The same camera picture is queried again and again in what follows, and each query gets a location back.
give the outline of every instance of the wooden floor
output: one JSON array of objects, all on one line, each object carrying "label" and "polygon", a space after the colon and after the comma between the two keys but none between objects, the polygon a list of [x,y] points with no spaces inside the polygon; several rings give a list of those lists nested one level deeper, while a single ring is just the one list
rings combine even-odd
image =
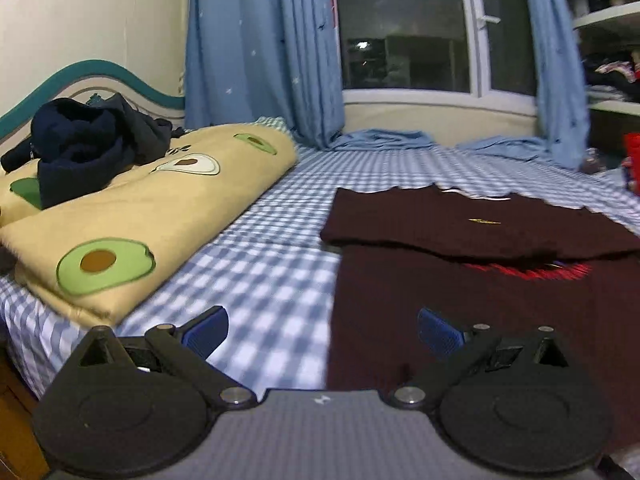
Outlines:
[{"label": "wooden floor", "polygon": [[31,432],[36,404],[0,348],[0,480],[40,480],[49,471]]}]

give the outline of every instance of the blue curtain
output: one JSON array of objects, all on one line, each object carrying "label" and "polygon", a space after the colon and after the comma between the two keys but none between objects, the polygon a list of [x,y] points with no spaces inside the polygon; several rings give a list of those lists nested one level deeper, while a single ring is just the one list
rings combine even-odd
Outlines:
[{"label": "blue curtain", "polygon": [[330,0],[190,0],[188,128],[283,117],[327,149],[344,126]]},{"label": "blue curtain", "polygon": [[577,169],[590,130],[584,70],[566,0],[528,0],[538,72],[538,118],[553,160]]}]

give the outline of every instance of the yellow blanket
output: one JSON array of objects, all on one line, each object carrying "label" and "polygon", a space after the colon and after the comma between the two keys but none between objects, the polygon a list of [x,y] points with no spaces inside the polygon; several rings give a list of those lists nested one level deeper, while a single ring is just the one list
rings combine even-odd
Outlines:
[{"label": "yellow blanket", "polygon": [[0,241],[15,278],[58,313],[116,325],[296,161],[285,134],[228,124],[172,142],[106,189],[37,209],[35,161],[0,179]]}]

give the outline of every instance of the beige wall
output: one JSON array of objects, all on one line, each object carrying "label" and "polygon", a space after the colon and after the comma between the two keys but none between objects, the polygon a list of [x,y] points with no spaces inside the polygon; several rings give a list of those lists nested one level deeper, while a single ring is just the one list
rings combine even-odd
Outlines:
[{"label": "beige wall", "polygon": [[349,104],[345,132],[366,128],[422,130],[444,146],[494,135],[535,135],[536,118],[476,108],[403,104]]},{"label": "beige wall", "polygon": [[71,63],[105,59],[167,94],[184,69],[186,0],[0,0],[0,116]]}]

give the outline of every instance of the bed sheet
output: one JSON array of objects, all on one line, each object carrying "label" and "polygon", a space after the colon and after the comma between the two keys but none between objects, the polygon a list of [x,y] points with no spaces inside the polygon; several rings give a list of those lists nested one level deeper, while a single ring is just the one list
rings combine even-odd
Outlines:
[{"label": "bed sheet", "polygon": [[[298,165],[137,307],[117,335],[180,325],[221,304],[230,330],[213,365],[259,397],[266,388],[322,388],[339,254],[322,247],[319,232],[338,187],[374,192],[436,183],[487,196],[517,192],[587,206],[640,234],[640,199],[606,179],[441,146],[298,152]],[[10,354],[41,396],[84,331],[10,276],[0,276],[3,320]]]}]

